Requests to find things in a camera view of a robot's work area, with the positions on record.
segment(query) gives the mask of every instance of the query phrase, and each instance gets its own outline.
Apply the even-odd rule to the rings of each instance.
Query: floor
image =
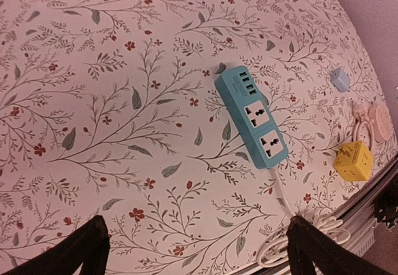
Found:
[[[374,234],[376,242],[363,258],[392,274],[398,274],[398,227],[389,231],[384,225],[379,225]]]

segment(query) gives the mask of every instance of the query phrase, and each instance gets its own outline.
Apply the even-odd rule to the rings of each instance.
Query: blue power strip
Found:
[[[286,143],[247,68],[224,71],[215,85],[254,165],[271,169],[286,159]]]

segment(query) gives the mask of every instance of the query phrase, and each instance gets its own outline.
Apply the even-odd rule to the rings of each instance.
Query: yellow cube socket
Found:
[[[343,144],[337,153],[333,167],[347,182],[369,180],[373,155],[363,141]]]

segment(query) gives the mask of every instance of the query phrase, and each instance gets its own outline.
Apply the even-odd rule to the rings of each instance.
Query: leaf pattern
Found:
[[[384,96],[337,0],[0,7],[4,272],[101,212],[110,274],[230,274],[254,264],[253,251],[284,235],[288,220],[275,179],[253,165],[215,88],[238,65],[287,143],[275,172],[298,213],[329,214],[364,185],[345,182],[333,163],[352,137],[352,102]],[[352,77],[344,94],[329,81],[335,67]],[[375,145],[373,176],[397,151],[395,135]]]

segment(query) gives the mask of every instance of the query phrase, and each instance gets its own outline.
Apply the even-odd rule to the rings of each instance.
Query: power cord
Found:
[[[279,191],[280,196],[284,201],[287,214],[290,218],[296,216],[296,213],[290,206],[289,201],[287,200],[287,196],[285,190],[280,182],[279,175],[276,172],[277,168],[270,169],[270,173],[275,177],[275,186]],[[334,216],[325,216],[322,215],[322,210],[315,210],[314,219],[312,224],[318,228],[322,233],[328,235],[332,238],[337,244],[341,245],[347,242],[351,238],[351,234],[348,230],[344,228],[340,228],[343,224],[342,220],[337,220]],[[287,243],[288,239],[286,236],[282,236],[275,241],[271,241],[270,243],[265,244],[257,254],[257,264],[263,268],[272,268],[279,266],[289,260],[287,257]],[[280,274],[288,271],[290,268],[286,267],[285,269],[280,271]]]

